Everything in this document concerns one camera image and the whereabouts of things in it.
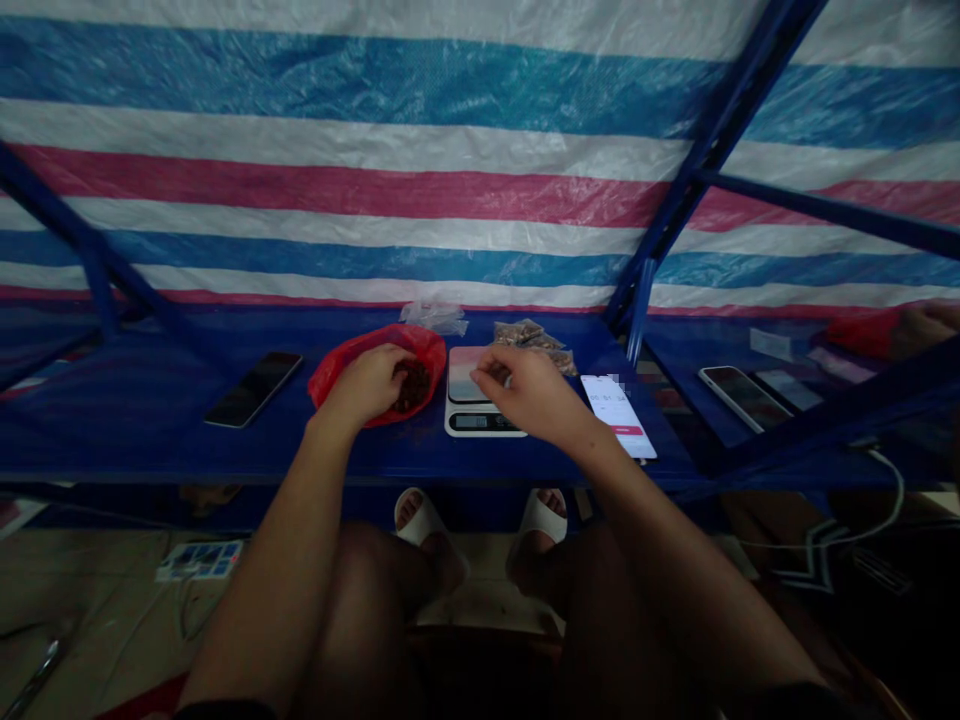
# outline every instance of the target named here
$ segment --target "digital kitchen scale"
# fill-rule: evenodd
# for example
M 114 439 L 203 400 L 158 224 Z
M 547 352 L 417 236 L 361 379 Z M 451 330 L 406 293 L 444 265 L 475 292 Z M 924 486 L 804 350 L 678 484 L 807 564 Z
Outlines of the digital kitchen scale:
M 470 371 L 487 352 L 486 347 L 455 347 L 450 349 L 447 373 L 447 407 L 443 428 L 453 437 L 526 437 L 507 420 L 470 379 Z

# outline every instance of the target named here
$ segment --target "blue stripe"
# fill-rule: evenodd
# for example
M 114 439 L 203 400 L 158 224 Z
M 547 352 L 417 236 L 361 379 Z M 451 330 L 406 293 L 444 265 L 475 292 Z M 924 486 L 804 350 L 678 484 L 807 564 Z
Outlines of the blue stripe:
M 33 242 L 33 232 L 0 232 L 0 261 L 76 265 L 66 246 Z M 291 273 L 338 279 L 457 280 L 525 287 L 615 285 L 628 255 L 566 257 L 535 253 L 416 247 L 314 245 L 290 240 L 110 232 L 131 263 Z
M 0 261 L 47 267 L 77 264 L 72 250 L 62 243 L 35 242 L 41 234 L 0 231 Z M 354 247 L 167 233 L 118 231 L 108 236 L 132 263 L 338 279 L 603 286 L 616 284 L 628 259 L 627 255 L 566 257 L 515 251 Z M 960 263 L 927 253 L 775 257 L 688 252 L 668 255 L 656 282 L 731 289 L 770 282 L 809 287 L 843 283 L 960 287 Z
M 960 287 L 960 262 L 928 253 L 771 257 L 690 252 L 668 255 L 657 272 L 656 282 L 729 289 L 759 287 L 772 282 L 809 287 L 865 283 L 955 288 Z
M 689 138 L 726 63 L 396 40 L 0 19 L 0 96 L 368 123 Z M 746 137 L 960 139 L 960 69 L 791 66 Z

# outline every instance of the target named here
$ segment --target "red object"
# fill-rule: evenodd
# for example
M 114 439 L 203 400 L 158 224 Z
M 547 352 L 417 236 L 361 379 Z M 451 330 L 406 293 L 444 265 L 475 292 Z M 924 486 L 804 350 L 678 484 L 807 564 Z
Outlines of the red object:
M 903 307 L 838 318 L 827 328 L 827 339 L 856 355 L 889 360 L 891 334 L 900 322 Z
M 112 710 L 97 715 L 96 720 L 143 720 L 151 713 L 173 717 L 177 710 L 177 702 L 180 700 L 180 693 L 183 692 L 183 686 L 186 684 L 187 673 L 177 675 L 162 685 L 137 695 L 123 705 L 117 705 Z
M 423 363 L 430 375 L 430 389 L 423 402 L 415 408 L 405 413 L 387 410 L 383 415 L 375 417 L 364 427 L 389 425 L 411 418 L 420 412 L 430 402 L 430 398 L 433 397 L 433 392 L 440 382 L 440 376 L 443 375 L 443 368 L 447 364 L 447 344 L 442 337 L 432 330 L 427 330 L 418 325 L 387 325 L 385 328 L 348 340 L 340 347 L 331 350 L 317 367 L 313 377 L 310 378 L 310 384 L 307 385 L 307 392 L 313 399 L 313 404 L 316 407 L 323 405 L 323 401 L 327 399 L 327 395 L 333 389 L 340 373 L 358 355 L 384 343 L 399 345 L 416 355 L 417 360 Z
M 611 425 L 614 435 L 643 435 L 643 428 L 634 425 Z

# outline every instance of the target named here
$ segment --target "thigh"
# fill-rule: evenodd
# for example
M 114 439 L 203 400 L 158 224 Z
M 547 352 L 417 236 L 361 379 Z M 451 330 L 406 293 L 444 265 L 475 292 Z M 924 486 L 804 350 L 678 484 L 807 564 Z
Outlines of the thigh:
M 606 525 L 572 539 L 561 717 L 715 717 Z
M 291 717 L 422 715 L 405 632 L 418 588 L 403 575 L 416 580 L 419 555 L 372 526 L 344 526 L 317 649 Z

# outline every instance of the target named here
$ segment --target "hand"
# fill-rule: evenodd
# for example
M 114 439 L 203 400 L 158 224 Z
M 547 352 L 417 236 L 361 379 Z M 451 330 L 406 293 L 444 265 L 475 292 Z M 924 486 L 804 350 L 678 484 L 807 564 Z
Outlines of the hand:
M 932 301 L 910 305 L 890 336 L 890 358 L 906 360 L 929 350 L 960 331 L 960 305 Z
M 507 375 L 510 387 L 504 387 Z M 470 377 L 510 422 L 568 454 L 607 427 L 544 353 L 491 345 Z
M 397 363 L 415 359 L 412 352 L 389 343 L 367 350 L 340 374 L 317 414 L 359 432 L 400 397 L 407 373 L 394 375 Z

